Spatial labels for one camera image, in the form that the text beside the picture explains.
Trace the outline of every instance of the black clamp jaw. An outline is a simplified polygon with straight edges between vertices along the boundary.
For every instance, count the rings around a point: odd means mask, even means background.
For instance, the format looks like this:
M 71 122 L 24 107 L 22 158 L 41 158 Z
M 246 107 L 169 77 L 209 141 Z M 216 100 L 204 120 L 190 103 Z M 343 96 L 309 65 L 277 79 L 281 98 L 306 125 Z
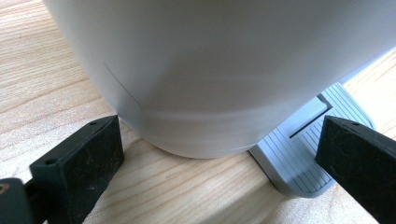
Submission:
M 0 223 L 82 223 L 123 160 L 117 116 L 86 124 L 34 161 L 25 185 L 0 180 Z

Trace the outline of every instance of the wooden surface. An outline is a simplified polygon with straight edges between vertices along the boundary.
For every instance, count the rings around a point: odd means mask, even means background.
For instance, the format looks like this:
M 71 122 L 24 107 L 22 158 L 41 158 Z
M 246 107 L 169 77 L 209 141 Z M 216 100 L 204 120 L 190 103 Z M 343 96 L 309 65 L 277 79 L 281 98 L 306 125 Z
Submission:
M 396 50 L 346 84 L 377 129 L 396 139 Z M 0 178 L 92 119 L 113 114 L 41 1 L 0 1 Z M 316 199 L 279 193 L 250 154 L 193 160 L 121 123 L 125 163 L 86 223 L 375 223 L 342 188 Z

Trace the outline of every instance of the gray plastic part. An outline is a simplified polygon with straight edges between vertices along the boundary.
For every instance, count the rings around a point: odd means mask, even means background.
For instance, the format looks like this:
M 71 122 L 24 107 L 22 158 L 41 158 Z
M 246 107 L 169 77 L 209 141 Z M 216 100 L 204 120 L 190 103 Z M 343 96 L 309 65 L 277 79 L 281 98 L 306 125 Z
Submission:
M 301 107 L 250 150 L 282 193 L 314 198 L 335 181 L 315 162 L 324 116 L 375 126 L 339 83 Z

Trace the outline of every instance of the white plastic housing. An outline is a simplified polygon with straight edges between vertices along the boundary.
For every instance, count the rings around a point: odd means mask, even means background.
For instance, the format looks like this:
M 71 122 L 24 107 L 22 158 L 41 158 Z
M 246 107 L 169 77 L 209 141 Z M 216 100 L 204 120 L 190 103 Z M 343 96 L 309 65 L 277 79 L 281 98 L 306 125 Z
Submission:
M 396 1 L 44 2 L 109 105 L 194 158 L 249 149 L 396 45 Z

